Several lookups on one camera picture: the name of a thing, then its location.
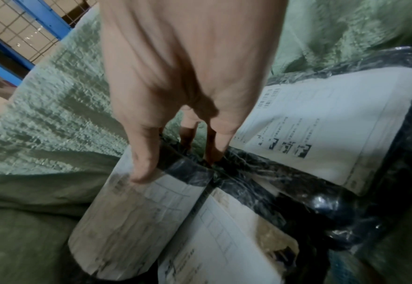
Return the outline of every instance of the skin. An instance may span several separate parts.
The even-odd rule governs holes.
[[[159,132],[182,109],[181,143],[207,123],[220,160],[253,109],[280,39],[287,0],[103,0],[102,48],[114,115],[132,148],[132,180],[159,159]]]

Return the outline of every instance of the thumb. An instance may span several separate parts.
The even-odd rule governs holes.
[[[140,124],[124,126],[131,146],[132,182],[144,182],[150,177],[159,160],[159,128]]]

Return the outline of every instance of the metal grid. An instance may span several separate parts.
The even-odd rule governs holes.
[[[96,0],[44,1],[69,25],[74,25],[97,3]],[[51,53],[59,43],[34,17],[12,0],[0,0],[0,39],[34,64]]]

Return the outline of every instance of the human hand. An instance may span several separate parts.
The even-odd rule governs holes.
[[[182,109],[181,143],[207,123],[220,160],[253,109],[278,46],[287,0],[104,0],[102,49],[113,112],[132,148],[132,180],[159,160],[159,132]]]

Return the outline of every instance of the hand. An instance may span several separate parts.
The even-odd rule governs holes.
[[[181,143],[207,123],[220,160],[253,109],[273,61],[287,0],[104,0],[102,48],[113,112],[132,148],[132,180],[159,159],[159,131],[182,109]]]

